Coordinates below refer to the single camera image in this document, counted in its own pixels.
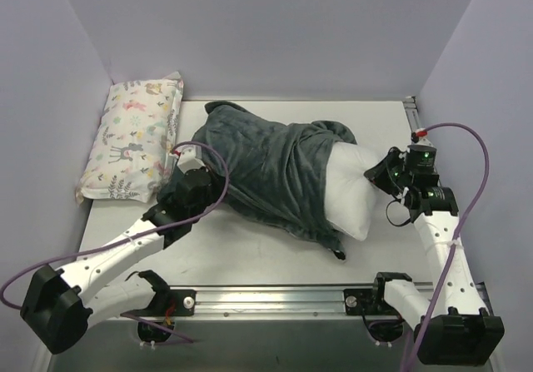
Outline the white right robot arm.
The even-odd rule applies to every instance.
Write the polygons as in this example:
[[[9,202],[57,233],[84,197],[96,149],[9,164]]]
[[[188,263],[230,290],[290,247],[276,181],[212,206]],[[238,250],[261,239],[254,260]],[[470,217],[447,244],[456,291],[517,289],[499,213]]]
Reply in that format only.
[[[402,273],[380,273],[369,293],[371,307],[395,310],[413,332],[405,366],[484,365],[503,338],[501,317],[490,313],[476,288],[461,241],[461,214],[453,190],[440,186],[436,149],[392,147],[365,178],[409,212],[431,270],[433,295],[426,298]]]

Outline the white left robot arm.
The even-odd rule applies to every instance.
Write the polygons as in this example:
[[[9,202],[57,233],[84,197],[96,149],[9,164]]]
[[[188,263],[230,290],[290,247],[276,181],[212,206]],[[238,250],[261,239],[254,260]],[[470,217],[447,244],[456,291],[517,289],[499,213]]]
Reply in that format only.
[[[229,175],[202,166],[178,172],[169,191],[120,236],[100,249],[77,254],[57,269],[32,275],[20,316],[54,355],[72,348],[94,325],[128,311],[161,314],[170,304],[166,281],[152,270],[120,285],[112,280],[187,235],[226,195]]]

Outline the zebra pillowcase with grey lining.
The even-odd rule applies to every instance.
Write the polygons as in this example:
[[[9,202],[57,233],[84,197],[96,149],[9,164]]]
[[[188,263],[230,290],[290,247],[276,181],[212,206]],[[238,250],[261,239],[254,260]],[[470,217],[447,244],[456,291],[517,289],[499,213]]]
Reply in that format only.
[[[207,145],[203,162],[229,185],[225,203],[345,260],[340,234],[326,218],[326,166],[336,143],[356,142],[351,130],[331,121],[271,122],[229,101],[208,102],[205,111],[192,139]]]

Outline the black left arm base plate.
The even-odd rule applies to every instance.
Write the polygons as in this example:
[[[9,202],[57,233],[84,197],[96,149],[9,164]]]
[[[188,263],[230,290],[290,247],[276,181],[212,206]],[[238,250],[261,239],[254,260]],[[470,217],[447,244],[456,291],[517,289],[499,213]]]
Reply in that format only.
[[[128,311],[139,317],[192,316],[195,312],[197,292],[191,288],[170,289],[166,294],[155,294],[144,309]]]

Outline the white pillow insert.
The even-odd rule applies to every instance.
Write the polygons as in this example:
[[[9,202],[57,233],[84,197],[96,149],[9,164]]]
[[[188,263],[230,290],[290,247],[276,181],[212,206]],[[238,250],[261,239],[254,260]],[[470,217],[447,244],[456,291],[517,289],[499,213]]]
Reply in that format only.
[[[334,229],[358,241],[367,238],[377,199],[377,189],[364,173],[378,161],[378,155],[364,146],[337,142],[326,164],[326,219]]]

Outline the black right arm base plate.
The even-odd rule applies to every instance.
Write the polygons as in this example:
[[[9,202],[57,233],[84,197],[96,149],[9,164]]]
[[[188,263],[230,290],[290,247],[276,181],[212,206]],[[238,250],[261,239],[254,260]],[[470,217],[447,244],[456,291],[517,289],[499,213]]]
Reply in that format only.
[[[349,316],[398,317],[396,310],[378,297],[373,289],[344,289],[343,297],[345,313]]]

